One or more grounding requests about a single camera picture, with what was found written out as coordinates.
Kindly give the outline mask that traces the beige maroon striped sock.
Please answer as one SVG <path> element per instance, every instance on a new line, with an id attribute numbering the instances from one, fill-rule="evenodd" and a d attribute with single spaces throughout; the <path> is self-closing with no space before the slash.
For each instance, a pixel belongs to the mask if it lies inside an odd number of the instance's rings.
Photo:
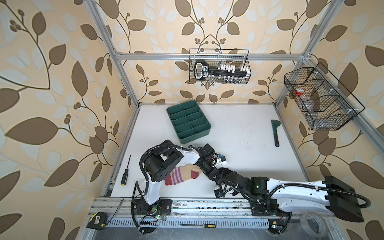
<path id="1" fill-rule="evenodd" d="M 188 180 L 194 180 L 199 177 L 202 170 L 197 165 L 187 164 L 174 168 L 170 175 L 165 178 L 166 186 L 174 186 Z"/>

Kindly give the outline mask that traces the green compartment tray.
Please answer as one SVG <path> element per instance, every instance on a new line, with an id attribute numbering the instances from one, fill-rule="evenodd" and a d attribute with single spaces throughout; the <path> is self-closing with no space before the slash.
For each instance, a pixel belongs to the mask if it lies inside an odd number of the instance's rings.
<path id="1" fill-rule="evenodd" d="M 181 144 L 190 143 L 210 133 L 212 125 L 195 100 L 173 105 L 166 111 Z"/>

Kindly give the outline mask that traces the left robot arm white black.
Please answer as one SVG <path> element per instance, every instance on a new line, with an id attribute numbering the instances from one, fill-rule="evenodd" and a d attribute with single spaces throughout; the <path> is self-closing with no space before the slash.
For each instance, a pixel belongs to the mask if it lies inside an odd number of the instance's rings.
<path id="1" fill-rule="evenodd" d="M 217 179 L 218 167 L 226 165 L 226 157 L 216 153 L 211 145 L 203 147 L 177 146 L 170 140 L 156 145 L 141 156 L 139 167 L 145 177 L 145 189 L 135 183 L 140 198 L 132 199 L 132 214 L 139 216 L 169 215 L 172 200 L 161 199 L 161 187 L 196 179 L 201 173 L 210 180 Z"/>

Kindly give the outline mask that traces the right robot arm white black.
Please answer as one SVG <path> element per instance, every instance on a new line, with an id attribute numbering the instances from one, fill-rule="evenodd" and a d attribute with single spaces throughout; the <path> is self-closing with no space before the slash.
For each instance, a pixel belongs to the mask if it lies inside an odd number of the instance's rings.
<path id="1" fill-rule="evenodd" d="M 228 168 L 220 168 L 213 181 L 218 186 L 217 198 L 224 198 L 229 191 L 239 194 L 250 203 L 254 216 L 313 212 L 362 223 L 362 209 L 371 206 L 368 198 L 333 176 L 326 176 L 323 181 L 290 183 L 267 177 L 249 179 Z"/>

